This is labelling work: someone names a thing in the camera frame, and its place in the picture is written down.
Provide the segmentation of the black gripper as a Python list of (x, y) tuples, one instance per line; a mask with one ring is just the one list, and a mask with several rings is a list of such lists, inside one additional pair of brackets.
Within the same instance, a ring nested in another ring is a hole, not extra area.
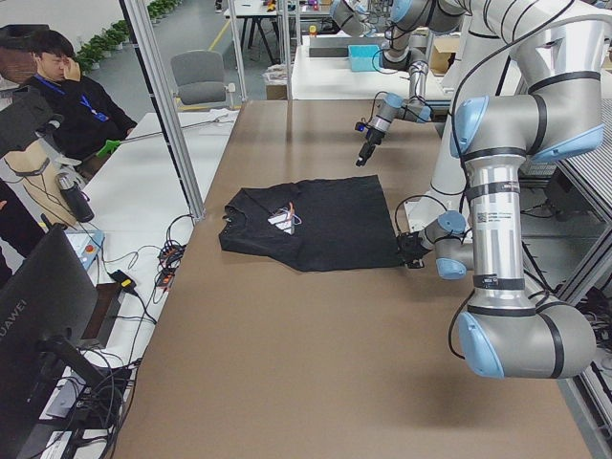
[(365, 166), (367, 161), (373, 155), (376, 145), (380, 145), (385, 136), (385, 132), (377, 129), (375, 126), (368, 126), (366, 133), (366, 142), (362, 145), (361, 150), (356, 160), (356, 166)]
[(401, 232), (396, 237), (398, 254), (409, 269), (422, 269), (424, 257), (428, 254), (428, 249), (423, 246), (423, 239), (419, 232)]

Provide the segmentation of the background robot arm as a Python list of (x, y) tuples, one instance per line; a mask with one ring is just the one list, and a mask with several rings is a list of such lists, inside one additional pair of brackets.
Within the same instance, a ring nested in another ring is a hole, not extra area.
[(371, 36), (378, 32), (378, 15), (371, 1), (334, 0), (330, 15), (339, 29), (349, 36)]

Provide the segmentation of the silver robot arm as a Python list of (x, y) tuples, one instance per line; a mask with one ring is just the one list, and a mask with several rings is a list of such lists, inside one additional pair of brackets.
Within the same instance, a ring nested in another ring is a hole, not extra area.
[(374, 61), (381, 70), (406, 72), (408, 96), (387, 91), (367, 121), (360, 121), (356, 129), (365, 133), (365, 141), (358, 154), (357, 166), (364, 166), (382, 143), (393, 120), (428, 122), (431, 120), (426, 102), (426, 78), (429, 72), (426, 58), (427, 39), (415, 34), (421, 28), (431, 33), (450, 33), (460, 24), (465, 10), (453, 1), (395, 1), (390, 12), (390, 25), (385, 31), (383, 49)]
[(457, 98), (449, 150), (466, 177), (472, 294), (448, 330), (478, 376), (567, 379), (594, 358), (596, 339), (573, 306), (535, 299), (524, 277), (518, 170), (598, 148), (603, 140), (601, 65), (611, 13), (582, 1), (398, 1), (403, 31), (443, 31), (468, 15), (499, 39), (527, 90)]

